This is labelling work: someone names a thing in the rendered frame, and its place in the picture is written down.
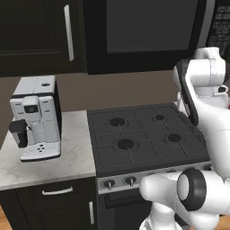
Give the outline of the black stove with hob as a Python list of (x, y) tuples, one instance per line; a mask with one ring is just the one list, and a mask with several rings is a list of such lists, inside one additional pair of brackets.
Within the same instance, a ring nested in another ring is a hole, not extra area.
[[(151, 203), (106, 208), (104, 197), (140, 196), (140, 180), (186, 168), (212, 169), (205, 139), (173, 103), (87, 112), (97, 179), (99, 230), (138, 230)], [(132, 187), (125, 178), (135, 176)], [(112, 190), (103, 186), (114, 180)]]

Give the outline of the black stove knob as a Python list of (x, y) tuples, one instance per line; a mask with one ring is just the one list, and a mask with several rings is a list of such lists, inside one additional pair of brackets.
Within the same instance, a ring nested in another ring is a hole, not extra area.
[(130, 187), (134, 185), (136, 182), (137, 178), (135, 176), (129, 176), (125, 178), (125, 183), (128, 184)]
[(106, 180), (104, 183), (103, 183), (103, 186), (105, 188), (107, 188), (108, 190), (112, 190), (112, 187), (115, 185), (115, 181), (114, 180)]

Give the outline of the dark base cupboard door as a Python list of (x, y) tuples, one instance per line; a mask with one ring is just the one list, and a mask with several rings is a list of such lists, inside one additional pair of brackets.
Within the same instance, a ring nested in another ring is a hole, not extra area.
[(97, 218), (91, 216), (86, 201), (74, 200), (23, 211), (31, 230), (98, 230)]

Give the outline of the white and black coffee machine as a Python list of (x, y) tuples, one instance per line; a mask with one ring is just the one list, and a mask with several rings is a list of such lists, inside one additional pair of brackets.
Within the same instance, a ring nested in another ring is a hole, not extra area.
[(22, 77), (10, 99), (14, 121), (9, 125), (21, 148), (22, 162), (61, 155), (62, 114), (54, 75)]

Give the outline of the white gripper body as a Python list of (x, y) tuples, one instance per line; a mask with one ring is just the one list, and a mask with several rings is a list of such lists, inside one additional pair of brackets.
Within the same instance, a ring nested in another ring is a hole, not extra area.
[(214, 95), (206, 95), (199, 97), (204, 103), (214, 107), (222, 109), (228, 108), (228, 94), (227, 93), (216, 93)]

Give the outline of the dark drawer front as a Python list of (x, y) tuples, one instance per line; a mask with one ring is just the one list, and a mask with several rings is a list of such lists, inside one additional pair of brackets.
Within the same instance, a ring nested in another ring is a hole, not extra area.
[[(43, 196), (41, 191), (63, 190), (73, 187), (74, 191), (61, 195)], [(95, 195), (95, 178), (82, 178), (71, 181), (60, 181), (48, 184), (24, 187), (16, 190), (16, 194), (25, 207), (71, 199), (87, 199)]]

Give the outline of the black microwave oven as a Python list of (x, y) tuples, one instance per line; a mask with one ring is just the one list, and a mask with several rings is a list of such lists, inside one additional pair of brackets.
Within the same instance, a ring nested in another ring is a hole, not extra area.
[[(207, 0), (83, 0), (90, 75), (171, 70), (197, 48)], [(216, 0), (205, 47), (230, 64), (230, 0)]]

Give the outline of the dark wall cupboard door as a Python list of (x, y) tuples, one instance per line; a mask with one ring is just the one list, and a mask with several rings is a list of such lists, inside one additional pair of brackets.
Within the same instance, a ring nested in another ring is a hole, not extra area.
[[(75, 55), (71, 62), (67, 4)], [(83, 0), (0, 0), (0, 77), (85, 71)]]

